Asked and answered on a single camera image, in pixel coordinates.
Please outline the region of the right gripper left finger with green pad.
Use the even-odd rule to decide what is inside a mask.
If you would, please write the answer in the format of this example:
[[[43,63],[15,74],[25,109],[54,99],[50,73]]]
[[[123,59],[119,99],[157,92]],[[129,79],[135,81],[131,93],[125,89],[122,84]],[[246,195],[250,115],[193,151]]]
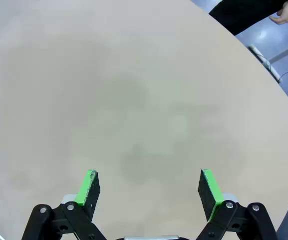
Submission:
[[[88,170],[72,201],[56,208],[38,204],[32,209],[22,239],[58,240],[72,233],[78,240],[104,240],[105,236],[92,222],[99,194],[98,172]]]

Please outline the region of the person's left hand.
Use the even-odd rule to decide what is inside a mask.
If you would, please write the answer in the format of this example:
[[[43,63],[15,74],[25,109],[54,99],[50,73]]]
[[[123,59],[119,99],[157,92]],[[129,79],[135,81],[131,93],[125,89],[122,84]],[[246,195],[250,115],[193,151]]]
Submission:
[[[288,1],[283,4],[283,7],[277,12],[278,17],[270,16],[269,19],[278,25],[288,23]]]

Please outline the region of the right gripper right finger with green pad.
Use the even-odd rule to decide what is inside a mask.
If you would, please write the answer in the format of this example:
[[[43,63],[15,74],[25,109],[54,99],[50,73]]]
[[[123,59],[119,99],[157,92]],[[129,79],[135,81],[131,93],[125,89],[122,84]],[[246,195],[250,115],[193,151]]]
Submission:
[[[236,233],[241,240],[278,238],[266,207],[259,202],[244,207],[225,199],[211,170],[201,170],[198,193],[207,220],[198,240],[221,240],[226,232]]]

